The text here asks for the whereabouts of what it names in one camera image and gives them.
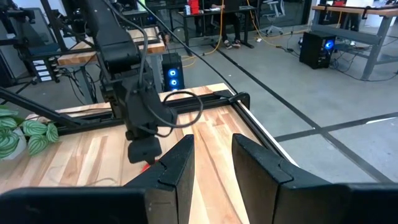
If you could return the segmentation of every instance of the computer tower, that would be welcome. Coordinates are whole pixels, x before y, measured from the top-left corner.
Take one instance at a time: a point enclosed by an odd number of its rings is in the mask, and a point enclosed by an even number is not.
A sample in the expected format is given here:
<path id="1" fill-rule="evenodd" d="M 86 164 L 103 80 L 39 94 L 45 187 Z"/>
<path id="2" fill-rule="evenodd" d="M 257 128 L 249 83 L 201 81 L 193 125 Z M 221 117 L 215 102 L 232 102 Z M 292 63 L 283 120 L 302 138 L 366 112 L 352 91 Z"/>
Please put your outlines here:
<path id="1" fill-rule="evenodd" d="M 182 90 L 185 88 L 181 56 L 178 53 L 163 54 L 164 91 Z"/>
<path id="2" fill-rule="evenodd" d="M 322 32 L 305 32 L 300 62 L 313 69 L 328 68 L 335 47 L 336 36 Z"/>

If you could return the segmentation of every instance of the gray floor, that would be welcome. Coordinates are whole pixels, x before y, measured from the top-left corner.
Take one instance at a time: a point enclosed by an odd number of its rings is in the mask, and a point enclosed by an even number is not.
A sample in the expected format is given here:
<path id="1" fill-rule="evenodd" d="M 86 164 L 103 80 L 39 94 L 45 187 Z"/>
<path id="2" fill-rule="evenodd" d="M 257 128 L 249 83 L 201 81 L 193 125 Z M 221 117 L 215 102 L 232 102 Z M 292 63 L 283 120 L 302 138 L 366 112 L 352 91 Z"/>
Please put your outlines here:
<path id="1" fill-rule="evenodd" d="M 369 32 L 375 31 L 369 28 L 363 29 Z M 398 26 L 391 29 L 390 35 L 398 35 Z M 312 70 L 300 63 L 294 55 L 264 41 L 256 42 L 255 36 L 257 35 L 251 34 L 249 37 L 250 43 L 255 46 L 254 49 L 242 47 L 239 50 L 223 48 L 221 50 L 320 127 L 398 112 L 396 103 L 398 77 L 386 82 L 361 82 L 330 68 Z M 299 51 L 297 42 L 301 36 L 283 36 L 279 39 L 271 39 L 269 42 L 284 47 L 289 43 L 289 47 Z M 389 37 L 386 43 L 393 40 L 396 38 Z M 209 43 L 209 40 L 194 40 L 192 46 L 200 46 L 193 47 L 193 50 L 199 54 L 210 52 L 213 48 L 203 45 Z M 171 52 L 176 51 L 180 55 L 186 55 L 185 50 L 178 44 L 171 44 L 169 48 Z M 397 49 L 398 41 L 384 47 L 383 52 L 396 54 Z M 346 54 L 342 58 L 346 61 L 340 60 L 340 69 L 344 70 L 349 67 L 349 61 L 353 55 Z M 251 111 L 274 137 L 313 129 L 219 52 L 207 55 L 204 59 L 219 70 L 235 89 L 246 91 L 251 95 Z M 355 58 L 347 73 L 359 78 L 364 65 L 364 59 Z M 397 70 L 398 63 L 378 66 L 371 79 L 391 77 Z M 98 78 L 98 68 L 89 66 L 88 71 L 94 80 Z M 193 66 L 184 68 L 184 78 L 187 88 L 223 82 L 201 60 L 196 60 Z M 17 91 L 18 88 L 14 87 L 11 90 Z M 49 82 L 31 85 L 20 94 L 52 109 L 80 105 L 65 77 L 59 84 Z M 10 103 L 6 105 L 10 108 L 18 108 Z M 21 116 L 29 113 L 22 109 L 20 111 Z M 397 134 L 398 121 L 396 119 L 340 129 L 331 133 L 334 138 L 392 181 L 398 181 Z M 320 134 L 284 141 L 281 145 L 299 166 L 330 182 L 376 181 L 355 161 L 342 154 L 335 144 Z"/>

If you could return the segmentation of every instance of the black pants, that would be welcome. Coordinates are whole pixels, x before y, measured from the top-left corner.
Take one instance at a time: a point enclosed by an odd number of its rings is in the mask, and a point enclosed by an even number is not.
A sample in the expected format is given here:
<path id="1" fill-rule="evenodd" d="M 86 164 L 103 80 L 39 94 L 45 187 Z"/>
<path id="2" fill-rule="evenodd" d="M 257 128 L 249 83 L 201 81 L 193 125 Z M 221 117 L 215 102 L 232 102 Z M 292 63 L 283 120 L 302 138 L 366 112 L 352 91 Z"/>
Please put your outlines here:
<path id="1" fill-rule="evenodd" d="M 226 35 L 226 25 L 232 24 L 235 30 L 235 40 L 241 40 L 241 23 L 238 16 L 235 13 L 223 14 L 223 26 L 221 28 L 221 34 L 223 36 L 223 41 L 228 40 Z"/>
<path id="2" fill-rule="evenodd" d="M 344 21 L 347 16 L 348 16 L 347 24 L 346 24 L 346 27 L 344 27 Z M 341 23 L 340 29 L 349 29 L 349 30 L 358 32 L 359 31 L 359 23 L 360 23 L 359 17 L 360 17 L 360 15 L 358 15 L 358 14 L 349 13 L 347 15 L 347 13 L 343 13 L 341 15 L 341 20 L 340 20 L 340 23 Z"/>

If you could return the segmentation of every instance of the wooden tabletop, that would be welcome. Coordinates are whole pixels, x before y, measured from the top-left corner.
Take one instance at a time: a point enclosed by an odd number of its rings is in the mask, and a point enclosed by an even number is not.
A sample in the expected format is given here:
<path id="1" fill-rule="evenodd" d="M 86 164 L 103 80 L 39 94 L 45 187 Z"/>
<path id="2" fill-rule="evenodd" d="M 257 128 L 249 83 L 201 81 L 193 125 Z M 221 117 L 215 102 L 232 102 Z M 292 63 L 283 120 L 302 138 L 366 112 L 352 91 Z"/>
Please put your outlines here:
<path id="1" fill-rule="evenodd" d="M 326 8 L 325 6 L 312 6 L 313 10 L 325 10 L 325 8 Z M 334 12 L 348 12 L 356 14 L 363 14 L 364 11 L 364 9 L 353 9 L 349 7 L 333 7 L 333 6 L 328 6 L 327 10 Z M 372 15 L 379 15 L 379 16 L 398 16 L 398 8 L 381 9 L 381 10 L 368 9 L 366 13 Z"/>
<path id="2" fill-rule="evenodd" d="M 149 40 L 155 39 L 155 36 L 159 33 L 158 27 L 145 28 L 144 30 L 146 31 L 146 33 L 149 37 L 148 38 Z M 139 32 L 139 30 L 129 30 L 128 32 L 134 42 L 143 41 L 143 38 L 141 38 L 142 33 Z M 87 37 L 86 40 L 91 43 L 93 42 L 93 39 L 91 37 Z M 86 44 L 84 42 L 80 42 L 79 44 L 76 44 L 76 46 L 74 46 L 72 48 L 72 50 L 87 49 L 87 48 L 90 48 L 90 46 L 88 44 Z M 140 50 L 142 50 L 144 48 L 144 46 L 140 45 L 139 48 L 140 48 Z M 162 38 L 160 38 L 160 43 L 148 45 L 148 53 L 149 54 L 162 53 L 164 51 L 165 51 L 165 44 L 163 43 Z M 87 63 L 89 61 L 96 62 L 97 57 L 95 55 L 96 55 L 96 52 L 64 55 L 58 59 L 58 64 L 61 66 L 65 66 L 65 65 L 81 65 L 81 64 Z"/>
<path id="3" fill-rule="evenodd" d="M 224 84 L 215 84 L 188 91 L 203 95 L 227 89 Z M 166 94 L 161 93 L 160 97 L 164 98 Z M 176 95 L 171 100 L 187 96 Z M 106 110 L 109 105 L 100 103 L 60 112 L 90 108 Z M 178 121 L 187 123 L 196 115 L 197 112 L 181 114 Z M 126 127 L 122 125 L 62 136 L 58 143 L 37 156 L 24 154 L 13 161 L 1 161 L 0 193 L 26 186 L 124 185 L 139 175 L 146 164 L 130 164 L 127 158 L 130 142 L 124 137 L 125 131 Z M 160 128 L 160 132 L 167 133 L 168 128 Z M 184 135 L 195 135 L 195 180 L 190 223 L 249 223 L 234 173 L 231 155 L 233 133 L 241 133 L 258 142 L 237 112 L 231 106 L 223 106 L 205 110 L 193 126 L 175 129 L 169 137 L 160 138 L 163 153 L 166 153 Z"/>

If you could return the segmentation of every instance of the office chair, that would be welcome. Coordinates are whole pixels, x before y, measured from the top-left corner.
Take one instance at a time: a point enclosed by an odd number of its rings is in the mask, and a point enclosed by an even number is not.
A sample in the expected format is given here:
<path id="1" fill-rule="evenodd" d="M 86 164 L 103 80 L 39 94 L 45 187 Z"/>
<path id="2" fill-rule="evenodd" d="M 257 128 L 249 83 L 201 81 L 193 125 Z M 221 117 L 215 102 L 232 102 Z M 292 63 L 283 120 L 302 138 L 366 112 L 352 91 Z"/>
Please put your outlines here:
<path id="1" fill-rule="evenodd" d="M 270 9 L 261 12 L 261 17 L 267 17 L 267 19 L 271 22 L 271 26 L 263 28 L 261 30 L 265 30 L 266 34 L 269 35 L 272 33 L 272 30 L 277 30 L 282 35 L 282 28 L 274 26 L 274 22 L 281 17 L 286 16 L 285 14 L 285 2 L 284 0 L 266 0 L 262 3 L 266 3 L 269 5 Z"/>

